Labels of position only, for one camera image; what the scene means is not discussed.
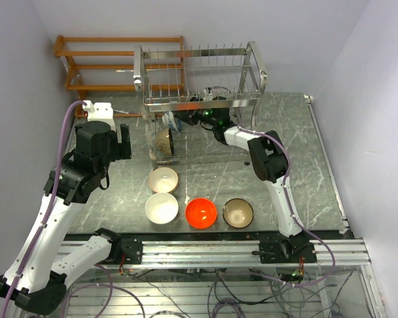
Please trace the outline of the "beige interior dark bowl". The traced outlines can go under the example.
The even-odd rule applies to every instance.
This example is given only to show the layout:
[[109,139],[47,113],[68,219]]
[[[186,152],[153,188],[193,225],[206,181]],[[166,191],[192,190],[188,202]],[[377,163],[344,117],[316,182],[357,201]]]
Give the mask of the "beige interior dark bowl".
[[233,198],[223,206],[222,215],[229,226],[243,229],[252,223],[254,210],[248,201],[241,198]]

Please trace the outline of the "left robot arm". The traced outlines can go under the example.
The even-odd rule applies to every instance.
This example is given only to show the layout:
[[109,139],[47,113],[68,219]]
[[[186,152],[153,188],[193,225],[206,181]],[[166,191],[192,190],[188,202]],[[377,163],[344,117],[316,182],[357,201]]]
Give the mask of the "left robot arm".
[[76,146],[61,152],[44,186],[34,225],[11,267],[0,276],[0,297],[29,313],[51,314],[90,267],[123,255],[121,235],[100,228],[74,252],[55,259],[75,216],[96,190],[110,186],[109,166],[131,158],[129,127],[103,121],[76,125]]

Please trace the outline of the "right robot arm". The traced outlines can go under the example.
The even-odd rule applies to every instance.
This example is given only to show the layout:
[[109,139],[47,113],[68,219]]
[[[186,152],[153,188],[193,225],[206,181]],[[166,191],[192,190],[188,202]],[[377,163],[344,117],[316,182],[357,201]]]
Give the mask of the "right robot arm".
[[266,186],[275,207],[281,250],[285,258],[304,260],[311,233],[304,227],[290,185],[291,159],[275,131],[245,129],[239,111],[226,108],[174,111],[174,117],[190,126],[206,125],[214,138],[225,145],[249,152],[253,171]]

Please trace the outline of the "blue floral bowl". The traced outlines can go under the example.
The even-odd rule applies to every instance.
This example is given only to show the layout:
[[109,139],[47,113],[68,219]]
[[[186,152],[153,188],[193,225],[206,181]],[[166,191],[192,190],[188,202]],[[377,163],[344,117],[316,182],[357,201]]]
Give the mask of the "blue floral bowl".
[[168,127],[171,131],[181,132],[182,122],[174,116],[172,111],[165,111],[162,116],[163,124]]

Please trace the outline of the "black bowl beige flower exterior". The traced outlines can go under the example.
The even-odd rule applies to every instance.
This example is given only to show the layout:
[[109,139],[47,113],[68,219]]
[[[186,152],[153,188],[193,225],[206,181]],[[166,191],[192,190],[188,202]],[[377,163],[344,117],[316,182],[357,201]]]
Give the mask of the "black bowl beige flower exterior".
[[159,131],[155,137],[155,145],[159,152],[166,156],[174,155],[172,131],[169,128]]

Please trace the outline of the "orange plastic bowl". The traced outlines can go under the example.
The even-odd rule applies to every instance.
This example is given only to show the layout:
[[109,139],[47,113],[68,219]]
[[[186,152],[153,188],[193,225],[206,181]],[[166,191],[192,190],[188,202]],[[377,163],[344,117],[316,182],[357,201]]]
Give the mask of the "orange plastic bowl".
[[204,197],[198,197],[190,201],[185,209],[185,217],[188,224],[195,229],[207,229],[217,219],[218,210],[215,204]]

